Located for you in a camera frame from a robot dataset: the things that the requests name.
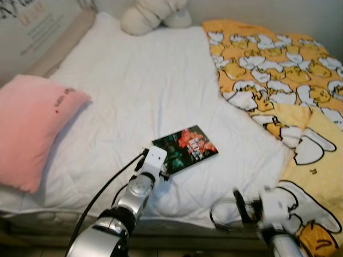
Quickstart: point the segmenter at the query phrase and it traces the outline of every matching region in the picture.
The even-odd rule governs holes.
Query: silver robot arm
[[[152,147],[137,178],[128,183],[118,203],[103,211],[98,220],[73,242],[67,257],[126,257],[128,239],[146,202],[160,181],[160,170],[167,152]]]

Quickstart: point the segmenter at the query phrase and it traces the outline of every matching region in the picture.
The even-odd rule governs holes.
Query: book
[[[197,125],[156,139],[152,143],[167,151],[165,167],[169,175],[218,153],[216,147]]]

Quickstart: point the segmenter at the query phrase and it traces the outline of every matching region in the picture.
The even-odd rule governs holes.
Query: cartoon print blanket
[[[342,243],[342,64],[308,36],[230,20],[203,28],[222,96],[294,150],[276,189],[289,201],[284,227],[309,256],[331,255]]]

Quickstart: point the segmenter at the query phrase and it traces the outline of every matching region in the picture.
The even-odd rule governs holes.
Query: white comforter
[[[153,139],[191,125],[219,154],[159,185],[143,218],[212,227],[211,204],[273,186],[288,161],[287,148],[220,95],[217,73],[201,27],[160,28],[134,37],[119,21],[98,14],[93,28],[51,77],[87,92],[93,102],[57,137],[34,194],[0,188],[5,216],[37,211],[81,213],[98,189]],[[110,206],[133,167],[107,189],[90,214]],[[227,221],[235,208],[223,210]]]

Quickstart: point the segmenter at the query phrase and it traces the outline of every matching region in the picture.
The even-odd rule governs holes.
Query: white plush toy
[[[187,0],[137,0],[121,19],[121,28],[131,35],[143,35],[157,28],[161,22],[172,28],[191,25]]]

